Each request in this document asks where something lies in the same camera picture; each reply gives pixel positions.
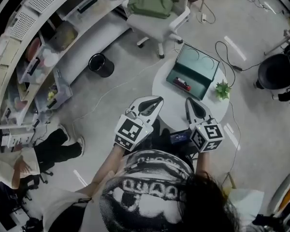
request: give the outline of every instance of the white sneaker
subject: white sneaker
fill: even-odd
[[[63,125],[59,124],[59,125],[58,125],[58,129],[62,129],[63,132],[64,132],[64,134],[66,134],[66,136],[67,136],[67,138],[68,138],[66,142],[70,141],[71,137],[70,137],[70,135],[68,134],[66,128],[65,128]]]
[[[79,137],[79,138],[77,139],[77,142],[80,144],[80,146],[81,146],[81,148],[82,148],[82,153],[81,153],[81,155],[80,155],[80,157],[82,157],[83,154],[84,154],[84,151],[85,151],[85,140],[84,140],[83,137]]]

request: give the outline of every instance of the black and white marker cube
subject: black and white marker cube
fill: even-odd
[[[220,124],[195,125],[190,124],[192,134],[191,141],[199,152],[216,150],[224,139]]]
[[[115,143],[132,151],[152,131],[153,127],[144,123],[141,119],[131,119],[121,115],[115,128]]]

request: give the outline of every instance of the white round table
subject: white round table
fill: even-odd
[[[182,131],[189,127],[185,110],[186,98],[192,97],[196,101],[197,99],[166,81],[168,74],[175,65],[175,60],[175,58],[169,59],[160,67],[154,79],[152,94],[164,99],[163,107],[159,113],[163,122],[175,131]],[[229,106],[229,99],[220,100],[215,94],[216,84],[222,82],[222,80],[227,82],[222,70],[218,68],[213,82],[201,101],[209,108],[217,122],[222,120]]]

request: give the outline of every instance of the graphic t-shirt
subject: graphic t-shirt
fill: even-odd
[[[116,175],[88,203],[80,232],[177,230],[180,187],[191,173],[185,162],[163,151],[142,150],[125,156]],[[44,230],[49,226],[44,219]]]

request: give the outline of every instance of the black chair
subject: black chair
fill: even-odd
[[[283,54],[270,56],[260,64],[256,87],[261,89],[290,87],[290,44]]]

